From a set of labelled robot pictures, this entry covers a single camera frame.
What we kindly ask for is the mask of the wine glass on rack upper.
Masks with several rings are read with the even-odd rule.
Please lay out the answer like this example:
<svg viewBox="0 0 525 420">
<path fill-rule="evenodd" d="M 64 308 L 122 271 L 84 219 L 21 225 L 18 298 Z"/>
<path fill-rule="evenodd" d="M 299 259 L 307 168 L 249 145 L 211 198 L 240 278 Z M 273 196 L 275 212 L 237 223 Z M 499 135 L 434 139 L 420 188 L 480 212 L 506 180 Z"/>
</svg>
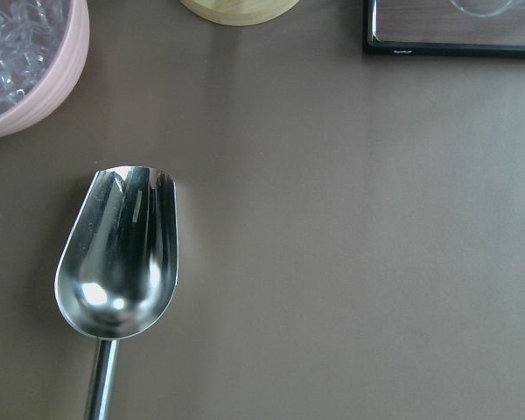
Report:
<svg viewBox="0 0 525 420">
<path fill-rule="evenodd" d="M 511 9 L 512 0 L 451 0 L 450 3 L 458 10 L 476 18 L 491 18 L 499 16 Z"/>
</svg>

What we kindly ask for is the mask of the metal ice scoop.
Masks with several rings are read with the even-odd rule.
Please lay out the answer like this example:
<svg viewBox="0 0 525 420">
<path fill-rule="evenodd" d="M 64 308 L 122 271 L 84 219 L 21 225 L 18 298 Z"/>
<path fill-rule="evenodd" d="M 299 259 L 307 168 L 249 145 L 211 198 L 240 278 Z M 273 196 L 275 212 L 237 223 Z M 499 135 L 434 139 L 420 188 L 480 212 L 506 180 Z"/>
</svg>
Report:
<svg viewBox="0 0 525 420">
<path fill-rule="evenodd" d="M 97 341 L 86 419 L 109 415 L 119 346 L 167 311 L 178 281 L 176 189 L 163 171 L 98 171 L 66 240 L 54 279 L 60 314 Z"/>
</svg>

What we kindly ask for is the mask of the pink bowl of ice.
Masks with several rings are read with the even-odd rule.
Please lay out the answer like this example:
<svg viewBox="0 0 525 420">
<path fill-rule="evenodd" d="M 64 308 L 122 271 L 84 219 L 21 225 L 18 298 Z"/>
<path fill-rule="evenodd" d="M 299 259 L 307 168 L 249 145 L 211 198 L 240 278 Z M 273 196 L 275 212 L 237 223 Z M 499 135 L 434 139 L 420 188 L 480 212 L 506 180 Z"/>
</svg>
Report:
<svg viewBox="0 0 525 420">
<path fill-rule="evenodd" d="M 0 1 L 0 137 L 38 123 L 69 96 L 89 40 L 85 1 Z"/>
</svg>

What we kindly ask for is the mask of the black glass holder tray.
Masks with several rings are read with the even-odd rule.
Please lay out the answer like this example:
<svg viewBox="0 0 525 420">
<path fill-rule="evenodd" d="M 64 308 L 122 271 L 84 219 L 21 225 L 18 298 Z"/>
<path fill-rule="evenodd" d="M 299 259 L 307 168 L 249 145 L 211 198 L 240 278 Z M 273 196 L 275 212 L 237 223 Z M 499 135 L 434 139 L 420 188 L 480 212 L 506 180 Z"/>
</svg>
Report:
<svg viewBox="0 0 525 420">
<path fill-rule="evenodd" d="M 363 48 L 397 56 L 525 59 L 525 1 L 495 17 L 473 17 L 450 1 L 366 1 Z"/>
</svg>

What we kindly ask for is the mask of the wooden glass drying tree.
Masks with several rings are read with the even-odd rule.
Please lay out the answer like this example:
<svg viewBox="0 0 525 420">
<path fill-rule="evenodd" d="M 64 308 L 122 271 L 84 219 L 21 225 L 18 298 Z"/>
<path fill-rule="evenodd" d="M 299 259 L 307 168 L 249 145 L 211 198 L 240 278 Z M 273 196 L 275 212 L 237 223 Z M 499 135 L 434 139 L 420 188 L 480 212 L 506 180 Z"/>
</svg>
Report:
<svg viewBox="0 0 525 420">
<path fill-rule="evenodd" d="M 182 0 L 181 3 L 207 21 L 228 26 L 250 26 L 282 16 L 298 0 Z"/>
</svg>

